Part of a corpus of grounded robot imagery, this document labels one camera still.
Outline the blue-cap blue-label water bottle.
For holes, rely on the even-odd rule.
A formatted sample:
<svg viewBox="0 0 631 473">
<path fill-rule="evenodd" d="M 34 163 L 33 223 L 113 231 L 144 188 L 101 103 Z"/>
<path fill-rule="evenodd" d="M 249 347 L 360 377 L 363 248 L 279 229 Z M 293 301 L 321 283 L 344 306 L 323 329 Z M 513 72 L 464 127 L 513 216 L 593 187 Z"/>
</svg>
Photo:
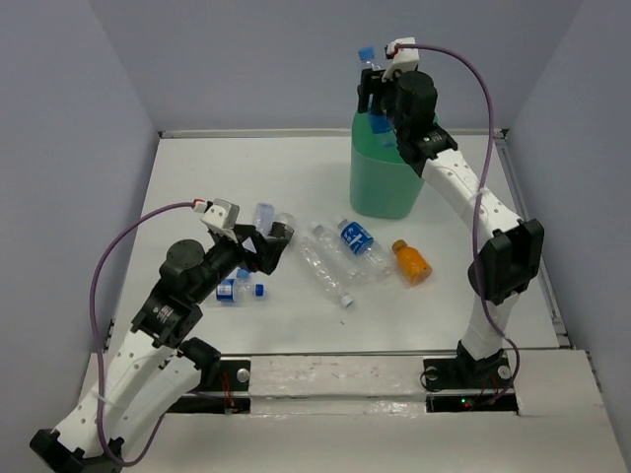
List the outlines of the blue-cap blue-label water bottle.
<svg viewBox="0 0 631 473">
<path fill-rule="evenodd" d="M 376 62 L 376 53 L 372 46 L 360 48 L 358 50 L 358 57 L 360 61 L 360 75 L 361 71 L 366 68 L 372 69 L 373 71 L 381 70 L 381 67 Z M 384 148 L 393 149 L 395 146 L 395 137 L 390 123 L 383 116 L 366 114 L 368 116 L 371 132 L 379 144 Z"/>
</svg>

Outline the clear ribbed bottle white cap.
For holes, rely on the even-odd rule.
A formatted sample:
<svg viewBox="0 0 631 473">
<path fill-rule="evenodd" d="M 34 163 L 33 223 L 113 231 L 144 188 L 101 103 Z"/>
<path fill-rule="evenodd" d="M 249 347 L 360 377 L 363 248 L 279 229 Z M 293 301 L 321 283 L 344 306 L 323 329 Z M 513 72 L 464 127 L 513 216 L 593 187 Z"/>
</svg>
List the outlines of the clear ribbed bottle white cap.
<svg viewBox="0 0 631 473">
<path fill-rule="evenodd" d="M 301 236 L 298 249 L 328 298 L 344 309 L 349 308 L 354 302 L 353 297 L 328 267 L 316 244 L 307 236 Z"/>
</svg>

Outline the white-cap blue-label drink bottle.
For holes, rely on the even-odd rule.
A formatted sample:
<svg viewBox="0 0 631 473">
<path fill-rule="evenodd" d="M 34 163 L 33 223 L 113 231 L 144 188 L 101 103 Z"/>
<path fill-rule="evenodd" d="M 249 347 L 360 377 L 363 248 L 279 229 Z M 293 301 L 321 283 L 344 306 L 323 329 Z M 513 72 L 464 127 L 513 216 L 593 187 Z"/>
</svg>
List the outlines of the white-cap blue-label drink bottle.
<svg viewBox="0 0 631 473">
<path fill-rule="evenodd" d="M 374 237 L 357 221 L 342 216 L 334 218 L 341 241 L 354 259 L 361 263 L 377 280 L 392 273 L 388 255 Z"/>
</svg>

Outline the small orange juice bottle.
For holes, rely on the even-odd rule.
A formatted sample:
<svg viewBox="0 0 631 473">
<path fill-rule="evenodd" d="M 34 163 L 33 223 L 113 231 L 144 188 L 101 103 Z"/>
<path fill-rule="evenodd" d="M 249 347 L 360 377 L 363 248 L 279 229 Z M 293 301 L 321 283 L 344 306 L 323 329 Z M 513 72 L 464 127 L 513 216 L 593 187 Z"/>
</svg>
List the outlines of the small orange juice bottle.
<svg viewBox="0 0 631 473">
<path fill-rule="evenodd" d="M 391 249 L 401 274 L 411 286 L 424 282 L 432 274 L 431 265 L 405 240 L 396 240 Z"/>
</svg>

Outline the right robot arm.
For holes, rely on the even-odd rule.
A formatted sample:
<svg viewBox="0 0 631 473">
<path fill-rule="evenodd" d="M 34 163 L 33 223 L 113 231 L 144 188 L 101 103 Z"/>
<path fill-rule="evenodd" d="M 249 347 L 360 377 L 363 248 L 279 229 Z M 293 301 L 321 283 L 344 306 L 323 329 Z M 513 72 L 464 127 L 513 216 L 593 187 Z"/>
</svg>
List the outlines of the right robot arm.
<svg viewBox="0 0 631 473">
<path fill-rule="evenodd" d="M 539 271 L 544 228 L 506 207 L 465 161 L 456 140 L 435 115 L 438 91 L 420 71 L 365 69 L 358 85 L 360 113 L 383 115 L 396 149 L 433 187 L 471 232 L 473 261 L 467 278 L 475 293 L 471 316 L 452 358 L 425 362 L 422 379 L 431 392 L 512 388 L 519 370 L 504 347 L 506 327 L 519 296 Z"/>
</svg>

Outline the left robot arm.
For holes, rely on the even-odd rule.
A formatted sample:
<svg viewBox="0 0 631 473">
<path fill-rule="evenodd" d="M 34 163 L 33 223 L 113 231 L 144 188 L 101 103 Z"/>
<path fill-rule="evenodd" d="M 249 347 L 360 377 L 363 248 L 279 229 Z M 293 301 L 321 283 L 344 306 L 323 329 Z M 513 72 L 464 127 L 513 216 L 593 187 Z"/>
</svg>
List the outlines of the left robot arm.
<svg viewBox="0 0 631 473">
<path fill-rule="evenodd" d="M 286 222 L 263 236 L 251 225 L 213 232 L 210 249 L 194 239 L 172 244 L 160 278 L 98 379 L 56 427 L 35 433 L 33 452 L 54 472 L 119 472 L 143 436 L 153 438 L 167 411 L 218 377 L 220 352 L 191 336 L 201 304 L 237 268 L 270 275 L 293 238 Z"/>
</svg>

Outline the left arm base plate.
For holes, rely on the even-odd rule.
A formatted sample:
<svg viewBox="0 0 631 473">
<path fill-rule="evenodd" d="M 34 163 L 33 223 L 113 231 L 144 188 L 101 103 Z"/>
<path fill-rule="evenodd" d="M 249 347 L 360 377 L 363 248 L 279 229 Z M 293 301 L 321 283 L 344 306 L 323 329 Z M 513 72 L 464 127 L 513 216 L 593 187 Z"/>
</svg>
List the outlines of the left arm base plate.
<svg viewBox="0 0 631 473">
<path fill-rule="evenodd" d="M 199 383 L 168 410 L 169 414 L 248 414 L 250 360 L 222 359 L 204 368 Z"/>
</svg>

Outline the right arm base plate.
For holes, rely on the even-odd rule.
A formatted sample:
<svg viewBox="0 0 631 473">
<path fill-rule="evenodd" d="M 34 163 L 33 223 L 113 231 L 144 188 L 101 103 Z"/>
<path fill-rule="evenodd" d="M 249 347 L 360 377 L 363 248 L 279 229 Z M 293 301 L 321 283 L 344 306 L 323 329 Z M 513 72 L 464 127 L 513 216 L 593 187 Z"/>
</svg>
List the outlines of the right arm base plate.
<svg viewBox="0 0 631 473">
<path fill-rule="evenodd" d="M 419 381 L 426 392 L 426 411 L 430 414 L 518 414 L 517 396 L 510 385 L 512 374 L 506 356 L 473 377 L 456 371 L 455 358 L 425 359 Z"/>
</svg>

